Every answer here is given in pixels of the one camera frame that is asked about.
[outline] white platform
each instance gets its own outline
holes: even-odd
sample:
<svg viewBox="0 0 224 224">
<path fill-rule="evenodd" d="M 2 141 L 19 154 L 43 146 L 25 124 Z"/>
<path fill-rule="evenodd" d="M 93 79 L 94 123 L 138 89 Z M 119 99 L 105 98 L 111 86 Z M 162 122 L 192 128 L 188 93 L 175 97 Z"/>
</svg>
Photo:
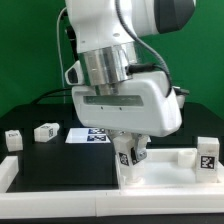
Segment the white platform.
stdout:
<svg viewBox="0 0 224 224">
<path fill-rule="evenodd" d="M 224 167 L 218 183 L 196 183 L 193 169 L 177 167 L 178 150 L 148 150 L 143 185 L 124 186 L 121 177 L 121 190 L 1 193 L 0 218 L 224 212 Z"/>
</svg>

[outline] green backdrop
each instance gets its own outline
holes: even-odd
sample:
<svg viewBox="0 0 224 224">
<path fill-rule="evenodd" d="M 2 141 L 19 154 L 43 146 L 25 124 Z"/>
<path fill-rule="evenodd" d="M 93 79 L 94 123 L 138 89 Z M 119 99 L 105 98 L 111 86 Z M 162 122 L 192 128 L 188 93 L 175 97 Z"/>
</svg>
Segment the green backdrop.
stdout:
<svg viewBox="0 0 224 224">
<path fill-rule="evenodd" d="M 16 105 L 62 87 L 56 48 L 56 20 L 63 0 L 0 1 L 0 116 Z M 223 0 L 198 0 L 179 32 L 144 37 L 167 61 L 175 85 L 224 118 Z M 61 24 L 64 66 L 72 53 Z"/>
</svg>

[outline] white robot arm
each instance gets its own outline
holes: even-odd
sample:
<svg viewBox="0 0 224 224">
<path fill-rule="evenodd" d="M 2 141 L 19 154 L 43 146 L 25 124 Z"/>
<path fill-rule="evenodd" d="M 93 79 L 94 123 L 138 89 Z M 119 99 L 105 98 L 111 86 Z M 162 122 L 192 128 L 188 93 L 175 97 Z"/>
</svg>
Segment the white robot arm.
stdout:
<svg viewBox="0 0 224 224">
<path fill-rule="evenodd" d="M 135 166 L 146 158 L 147 136 L 169 135 L 182 122 L 166 63 L 137 36 L 181 29 L 195 0 L 66 0 L 66 5 L 79 54 L 66 73 L 68 81 L 76 76 L 69 83 L 76 85 L 78 117 L 84 126 L 108 130 L 117 155 Z M 136 42 L 161 65 L 141 65 Z"/>
</svg>

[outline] white cube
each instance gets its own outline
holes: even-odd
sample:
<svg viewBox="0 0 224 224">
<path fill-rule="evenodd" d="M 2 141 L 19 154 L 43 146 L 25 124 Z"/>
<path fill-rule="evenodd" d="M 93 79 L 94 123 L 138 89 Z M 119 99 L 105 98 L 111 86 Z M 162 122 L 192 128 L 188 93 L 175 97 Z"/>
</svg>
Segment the white cube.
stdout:
<svg viewBox="0 0 224 224">
<path fill-rule="evenodd" d="M 219 161 L 219 140 L 217 138 L 198 138 L 196 167 L 197 182 L 217 183 Z"/>
<path fill-rule="evenodd" d="M 23 150 L 22 136 L 18 130 L 5 132 L 6 145 L 9 152 Z"/>
<path fill-rule="evenodd" d="M 59 128 L 57 123 L 46 123 L 34 130 L 34 139 L 36 142 L 48 142 L 57 136 Z"/>
</svg>

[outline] black table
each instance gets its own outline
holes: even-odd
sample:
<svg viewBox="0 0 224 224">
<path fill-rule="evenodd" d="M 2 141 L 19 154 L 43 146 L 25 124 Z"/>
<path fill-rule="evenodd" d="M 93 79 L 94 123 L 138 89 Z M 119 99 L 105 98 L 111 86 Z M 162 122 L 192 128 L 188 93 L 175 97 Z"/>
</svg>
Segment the black table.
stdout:
<svg viewBox="0 0 224 224">
<path fill-rule="evenodd" d="M 178 132 L 152 137 L 148 148 L 196 147 L 197 137 L 217 137 L 224 161 L 224 121 L 204 106 L 186 103 Z M 34 142 L 33 130 L 44 123 L 60 124 L 58 136 L 48 143 Z M 19 173 L 10 192 L 117 189 L 114 149 L 111 144 L 65 144 L 70 128 L 82 128 L 72 104 L 21 105 L 0 118 L 0 162 L 7 155 L 19 158 Z M 5 131 L 20 130 L 24 150 L 9 153 Z M 152 215 L 132 217 L 1 220 L 0 223 L 223 223 L 224 214 Z"/>
</svg>

